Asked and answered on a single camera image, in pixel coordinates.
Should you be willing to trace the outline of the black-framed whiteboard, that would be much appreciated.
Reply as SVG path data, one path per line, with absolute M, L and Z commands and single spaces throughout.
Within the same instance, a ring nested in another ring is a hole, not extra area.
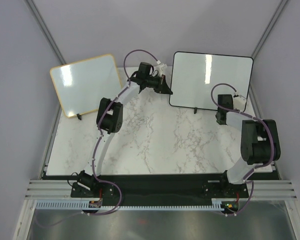
M 217 110 L 211 99 L 236 93 L 247 98 L 254 60 L 233 56 L 177 51 L 173 56 L 169 104 L 173 107 Z

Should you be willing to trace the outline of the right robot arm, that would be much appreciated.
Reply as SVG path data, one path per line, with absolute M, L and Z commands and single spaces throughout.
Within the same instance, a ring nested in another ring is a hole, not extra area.
M 269 166 L 281 156 L 277 123 L 273 119 L 256 118 L 234 108 L 230 94 L 217 96 L 216 122 L 234 127 L 241 132 L 240 158 L 222 174 L 219 193 L 231 197 L 256 169 Z

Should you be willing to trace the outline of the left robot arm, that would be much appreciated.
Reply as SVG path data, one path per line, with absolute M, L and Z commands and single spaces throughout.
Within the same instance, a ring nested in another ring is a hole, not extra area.
M 72 198 L 94 198 L 101 184 L 115 186 L 115 183 L 101 180 L 103 161 L 115 134 L 123 125 L 124 106 L 144 89 L 153 89 L 157 94 L 172 95 L 166 82 L 167 65 L 157 61 L 157 66 L 141 62 L 138 70 L 128 77 L 123 89 L 113 99 L 102 98 L 99 103 L 96 125 L 100 134 L 87 166 L 77 175 L 71 189 Z

